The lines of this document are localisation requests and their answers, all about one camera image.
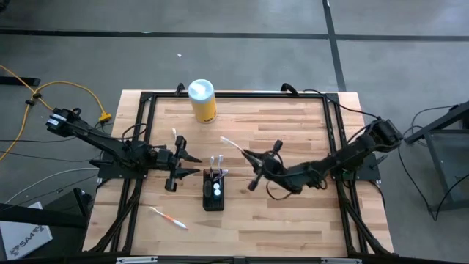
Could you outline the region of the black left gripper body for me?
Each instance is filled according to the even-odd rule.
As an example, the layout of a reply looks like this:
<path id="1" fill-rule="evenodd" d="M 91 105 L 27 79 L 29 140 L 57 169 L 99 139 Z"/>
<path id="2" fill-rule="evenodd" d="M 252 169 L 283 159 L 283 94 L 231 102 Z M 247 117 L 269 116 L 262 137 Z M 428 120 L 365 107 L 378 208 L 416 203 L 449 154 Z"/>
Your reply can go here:
<path id="1" fill-rule="evenodd" d="M 165 183 L 165 189 L 167 191 L 177 190 L 177 169 L 181 165 L 180 154 L 185 148 L 185 138 L 183 136 L 176 136 L 175 147 L 176 150 L 174 153 L 166 148 L 158 148 L 155 165 L 153 166 L 154 169 L 169 172 L 169 177 L 166 179 Z"/>

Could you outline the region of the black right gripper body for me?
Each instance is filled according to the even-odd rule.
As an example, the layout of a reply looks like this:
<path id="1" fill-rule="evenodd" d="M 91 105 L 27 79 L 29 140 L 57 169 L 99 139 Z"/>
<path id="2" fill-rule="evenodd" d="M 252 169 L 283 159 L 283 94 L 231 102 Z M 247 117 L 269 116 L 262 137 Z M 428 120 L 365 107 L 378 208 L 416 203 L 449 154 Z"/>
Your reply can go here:
<path id="1" fill-rule="evenodd" d="M 278 154 L 282 145 L 283 142 L 281 140 L 277 140 L 274 143 L 272 150 L 263 152 L 264 161 L 262 171 L 253 171 L 255 174 L 255 178 L 248 185 L 249 191 L 254 191 L 256 189 L 262 177 L 265 177 L 267 180 L 277 183 L 288 191 L 293 190 L 292 185 L 287 179 L 287 169 L 284 167 L 283 160 Z"/>

